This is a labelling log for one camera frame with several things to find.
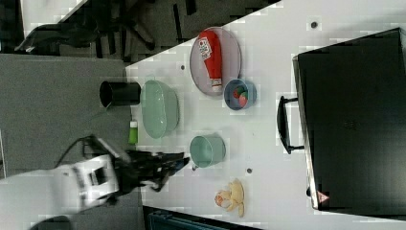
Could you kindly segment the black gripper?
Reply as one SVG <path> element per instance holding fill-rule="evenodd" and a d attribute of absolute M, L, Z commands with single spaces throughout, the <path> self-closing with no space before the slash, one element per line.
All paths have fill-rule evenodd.
<path fill-rule="evenodd" d="M 119 191 L 117 196 L 131 193 L 135 188 L 145 187 L 151 182 L 150 189 L 159 193 L 168 180 L 181 171 L 190 162 L 183 152 L 164 153 L 149 151 L 128 151 L 130 160 L 122 157 L 113 160 Z"/>

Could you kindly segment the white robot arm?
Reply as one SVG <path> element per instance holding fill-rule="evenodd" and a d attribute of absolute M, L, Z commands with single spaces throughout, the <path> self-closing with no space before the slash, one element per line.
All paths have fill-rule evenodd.
<path fill-rule="evenodd" d="M 72 218 L 144 187 L 158 193 L 188 165 L 182 152 L 103 154 L 1 180 L 1 230 L 71 230 Z"/>

